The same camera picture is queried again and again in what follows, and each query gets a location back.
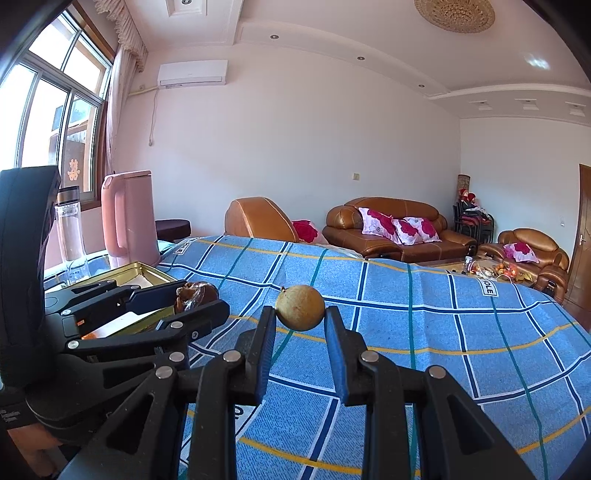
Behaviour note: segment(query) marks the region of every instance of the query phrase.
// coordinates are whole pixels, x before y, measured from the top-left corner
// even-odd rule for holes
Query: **red flower pattern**
[[[295,231],[297,232],[297,236],[299,236],[300,239],[307,244],[312,243],[318,236],[318,230],[310,225],[309,220],[296,220],[292,223],[294,225]]]
[[[406,220],[399,220],[399,222],[400,229],[403,233],[406,233],[408,236],[415,236],[416,234],[418,234],[418,230],[415,227],[413,227],[410,223],[408,223]]]
[[[429,238],[433,238],[435,235],[437,235],[437,231],[435,230],[435,227],[426,218],[421,220],[421,229],[423,230],[423,233],[425,235],[428,235]]]
[[[527,255],[528,253],[531,252],[530,246],[528,244],[526,244],[525,242],[517,242],[515,244],[515,250],[523,253],[524,255]]]
[[[388,215],[384,215],[383,213],[376,212],[375,210],[369,209],[368,215],[373,218],[377,218],[379,220],[379,224],[384,227],[384,229],[390,235],[396,235],[396,229],[392,224],[392,217]]]

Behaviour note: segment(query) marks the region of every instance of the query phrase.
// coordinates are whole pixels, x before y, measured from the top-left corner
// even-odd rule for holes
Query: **plastic wrapped food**
[[[205,281],[187,282],[184,287],[177,288],[177,301],[174,312],[186,312],[211,301],[219,300],[215,285]]]

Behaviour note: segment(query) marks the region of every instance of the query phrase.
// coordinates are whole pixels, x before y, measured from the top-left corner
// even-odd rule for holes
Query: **window frame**
[[[60,68],[54,67],[49,62],[45,61],[35,53],[27,49],[23,55],[19,58],[16,65],[22,65],[25,68],[31,70],[34,73],[33,80],[29,87],[27,99],[21,114],[20,124],[17,136],[17,145],[15,152],[14,166],[20,168],[22,166],[22,156],[24,152],[24,142],[27,133],[27,126],[29,123],[31,108],[35,98],[35,93],[39,83],[43,80],[60,90],[67,93],[66,101],[61,113],[59,133],[56,143],[56,163],[60,169],[60,175],[62,178],[65,177],[67,166],[64,156],[66,150],[64,148],[66,144],[66,138],[68,136],[68,123],[70,115],[72,113],[72,105],[74,99],[81,99],[96,109],[95,117],[92,125],[92,138],[87,139],[91,142],[92,149],[90,150],[90,186],[92,191],[80,192],[80,202],[83,210],[88,210],[100,206],[100,185],[104,177],[104,136],[105,136],[105,113],[106,113],[106,98],[108,95],[109,81],[113,69],[113,54],[105,48],[104,44],[97,44],[96,40],[91,38],[91,35],[87,33],[89,29],[94,33],[92,37],[102,39],[102,36],[96,32],[94,25],[90,24],[89,19],[85,18],[85,15],[80,14],[79,10],[71,12],[69,9],[63,11],[60,15],[69,26],[74,29],[75,34],[70,40],[68,51],[64,57],[64,60]],[[81,25],[76,21],[75,17],[80,16],[83,19],[84,25]],[[83,46],[90,47],[92,53],[96,55],[96,58],[100,64],[106,67],[106,72],[103,75],[100,91],[98,94],[91,91],[87,87],[83,86],[78,81],[74,80],[70,76],[64,73],[66,65],[72,55],[72,52],[76,48],[78,41],[82,40]]]

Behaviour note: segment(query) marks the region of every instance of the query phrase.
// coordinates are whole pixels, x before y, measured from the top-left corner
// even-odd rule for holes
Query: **brown leather sofa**
[[[227,235],[299,242],[296,229],[275,202],[265,197],[233,200],[224,226]]]
[[[503,246],[506,244],[515,244],[525,242],[534,251],[535,256],[540,260],[536,263],[516,263],[517,268],[526,271],[535,281],[534,288],[544,291],[550,282],[553,282],[554,299],[562,304],[564,295],[569,285],[569,256],[562,250],[558,244],[548,235],[533,228],[517,228],[507,230],[499,234],[498,243],[484,244],[478,248],[478,254],[505,259]]]
[[[431,220],[441,242],[396,245],[387,238],[363,235],[363,220],[358,208],[371,208],[394,218],[422,217]],[[406,263],[460,258],[468,254],[476,240],[447,229],[447,220],[436,208],[412,200],[386,197],[362,197],[333,208],[326,216],[323,235],[333,245],[350,248],[365,258],[391,258]]]

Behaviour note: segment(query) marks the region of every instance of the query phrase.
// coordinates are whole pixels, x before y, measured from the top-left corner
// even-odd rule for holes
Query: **wooden door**
[[[569,289],[564,308],[591,329],[591,167],[579,165],[579,228],[570,264]]]

